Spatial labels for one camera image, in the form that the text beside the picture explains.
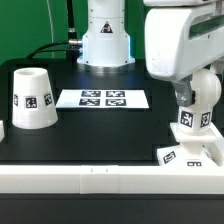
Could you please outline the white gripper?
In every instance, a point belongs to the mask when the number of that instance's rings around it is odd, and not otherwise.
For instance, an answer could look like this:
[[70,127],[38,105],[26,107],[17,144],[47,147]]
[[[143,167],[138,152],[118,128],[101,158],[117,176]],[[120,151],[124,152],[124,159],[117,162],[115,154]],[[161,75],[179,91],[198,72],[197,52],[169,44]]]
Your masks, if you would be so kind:
[[190,74],[224,56],[224,24],[195,37],[190,36],[191,28],[224,16],[224,0],[143,3],[151,7],[145,20],[147,70],[153,78],[175,81],[177,104],[189,107],[194,102]]

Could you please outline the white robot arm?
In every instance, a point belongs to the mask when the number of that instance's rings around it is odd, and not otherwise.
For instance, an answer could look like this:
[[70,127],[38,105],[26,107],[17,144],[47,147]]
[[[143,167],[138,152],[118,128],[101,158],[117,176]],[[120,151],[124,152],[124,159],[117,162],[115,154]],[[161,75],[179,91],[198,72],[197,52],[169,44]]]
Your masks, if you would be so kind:
[[[98,72],[129,65],[130,37],[124,29],[125,0],[88,0],[88,30],[80,66]],[[151,10],[144,25],[146,67],[170,81],[180,106],[194,103],[190,75],[224,57],[224,0],[143,0]]]

